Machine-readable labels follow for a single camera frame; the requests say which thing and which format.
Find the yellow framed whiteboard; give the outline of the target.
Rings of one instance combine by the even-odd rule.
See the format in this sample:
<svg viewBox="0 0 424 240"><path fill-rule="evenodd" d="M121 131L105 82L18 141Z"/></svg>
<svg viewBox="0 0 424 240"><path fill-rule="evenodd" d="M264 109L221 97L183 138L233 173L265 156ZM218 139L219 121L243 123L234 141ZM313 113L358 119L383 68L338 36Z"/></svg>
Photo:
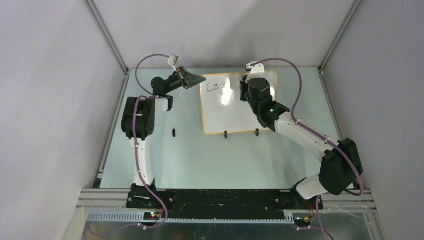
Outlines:
<svg viewBox="0 0 424 240"><path fill-rule="evenodd" d="M204 74L200 84L203 132L207 135L266 131L248 102L240 100L241 81L247 72Z"/></svg>

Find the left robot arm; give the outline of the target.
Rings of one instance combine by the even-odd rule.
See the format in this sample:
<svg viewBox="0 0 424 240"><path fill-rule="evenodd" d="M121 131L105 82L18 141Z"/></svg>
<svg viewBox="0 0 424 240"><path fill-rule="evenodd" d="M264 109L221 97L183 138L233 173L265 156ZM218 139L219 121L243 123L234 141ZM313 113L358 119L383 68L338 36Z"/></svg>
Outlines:
<svg viewBox="0 0 424 240"><path fill-rule="evenodd" d="M167 78L151 80L152 97L129 97L126 100L121 120L121 129L129 139L133 152L134 179L129 193L129 203L139 201L145 208L153 208L159 201L155 192L155 177L148 149L155 130L156 114L173 108L174 97L170 92L183 88L191 89L207 79L177 67Z"/></svg>

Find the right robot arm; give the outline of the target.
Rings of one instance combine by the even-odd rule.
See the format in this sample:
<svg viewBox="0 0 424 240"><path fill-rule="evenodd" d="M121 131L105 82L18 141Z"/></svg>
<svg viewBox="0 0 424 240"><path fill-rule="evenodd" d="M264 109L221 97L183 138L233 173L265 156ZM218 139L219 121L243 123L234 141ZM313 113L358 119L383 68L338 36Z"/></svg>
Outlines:
<svg viewBox="0 0 424 240"><path fill-rule="evenodd" d="M317 174L294 185L290 201L295 208L304 209L318 195L348 192L348 187L361 176L363 167L356 143L349 138L337 140L304 125L288 107L273 99L265 78L244 76L240 91L241 101L249 103L262 127L290 138L320 163Z"/></svg>

